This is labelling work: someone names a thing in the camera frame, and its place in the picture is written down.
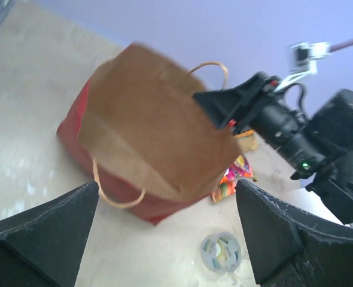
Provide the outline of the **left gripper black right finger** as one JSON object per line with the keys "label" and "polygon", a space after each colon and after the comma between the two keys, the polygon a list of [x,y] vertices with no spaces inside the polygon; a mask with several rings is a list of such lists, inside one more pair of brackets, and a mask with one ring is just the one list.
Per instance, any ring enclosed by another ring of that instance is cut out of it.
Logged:
{"label": "left gripper black right finger", "polygon": [[236,203],[260,286],[353,286],[353,229],[241,179]]}

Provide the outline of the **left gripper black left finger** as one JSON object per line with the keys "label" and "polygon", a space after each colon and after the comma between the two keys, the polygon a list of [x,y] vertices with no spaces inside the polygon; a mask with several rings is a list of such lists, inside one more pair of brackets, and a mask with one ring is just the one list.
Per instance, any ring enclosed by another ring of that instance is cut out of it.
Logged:
{"label": "left gripper black left finger", "polygon": [[0,286],[74,286],[95,216],[95,182],[0,221]]}

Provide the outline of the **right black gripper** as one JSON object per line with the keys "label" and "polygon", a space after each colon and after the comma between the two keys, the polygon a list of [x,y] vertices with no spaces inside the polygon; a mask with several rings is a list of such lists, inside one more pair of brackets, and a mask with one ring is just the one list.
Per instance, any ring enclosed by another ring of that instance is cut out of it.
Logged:
{"label": "right black gripper", "polygon": [[193,99],[214,127],[224,129],[233,120],[235,130],[250,126],[304,179],[353,152],[353,91],[339,90],[309,118],[301,88],[297,108],[285,103],[287,88],[274,91],[280,78],[258,72],[244,83],[225,90],[198,92]]}

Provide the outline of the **yellow kettle chips bag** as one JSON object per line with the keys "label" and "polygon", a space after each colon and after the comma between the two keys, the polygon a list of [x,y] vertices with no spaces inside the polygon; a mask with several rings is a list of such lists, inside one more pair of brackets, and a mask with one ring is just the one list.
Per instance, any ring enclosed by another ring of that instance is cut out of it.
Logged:
{"label": "yellow kettle chips bag", "polygon": [[253,129],[235,135],[235,139],[243,152],[255,151],[258,148],[257,138]]}

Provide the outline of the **colourful striped candy packet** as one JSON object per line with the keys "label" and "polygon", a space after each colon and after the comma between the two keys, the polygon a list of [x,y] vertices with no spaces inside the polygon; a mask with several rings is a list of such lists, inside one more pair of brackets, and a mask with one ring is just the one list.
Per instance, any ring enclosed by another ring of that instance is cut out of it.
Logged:
{"label": "colourful striped candy packet", "polygon": [[240,155],[226,170],[218,188],[211,194],[213,203],[218,203],[236,192],[237,181],[242,178],[257,182],[253,168],[244,155]]}

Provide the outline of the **red brown paper bag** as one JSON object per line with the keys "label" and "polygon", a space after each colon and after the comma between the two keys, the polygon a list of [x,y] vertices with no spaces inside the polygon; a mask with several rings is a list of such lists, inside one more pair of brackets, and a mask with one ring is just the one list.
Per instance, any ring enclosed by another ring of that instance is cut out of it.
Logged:
{"label": "red brown paper bag", "polygon": [[215,128],[193,99],[205,90],[134,42],[94,71],[57,135],[111,205],[157,225],[211,195],[241,155],[230,129]]}

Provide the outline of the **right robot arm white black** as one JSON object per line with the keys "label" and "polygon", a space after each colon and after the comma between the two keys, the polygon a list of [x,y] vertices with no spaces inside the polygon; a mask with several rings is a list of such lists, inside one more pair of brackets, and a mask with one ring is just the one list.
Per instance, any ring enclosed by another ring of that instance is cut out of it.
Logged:
{"label": "right robot arm white black", "polygon": [[229,89],[197,92],[194,100],[218,129],[255,130],[293,169],[293,180],[311,178],[320,197],[343,224],[353,223],[353,91],[339,90],[308,118],[284,102],[281,80],[258,72]]}

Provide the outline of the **clear tape roll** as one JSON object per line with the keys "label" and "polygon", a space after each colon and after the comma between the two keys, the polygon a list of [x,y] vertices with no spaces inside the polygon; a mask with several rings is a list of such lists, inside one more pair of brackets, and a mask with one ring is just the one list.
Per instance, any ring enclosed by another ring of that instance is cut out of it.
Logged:
{"label": "clear tape roll", "polygon": [[200,244],[200,255],[205,267],[216,273],[233,273],[241,263],[241,247],[229,232],[206,236]]}

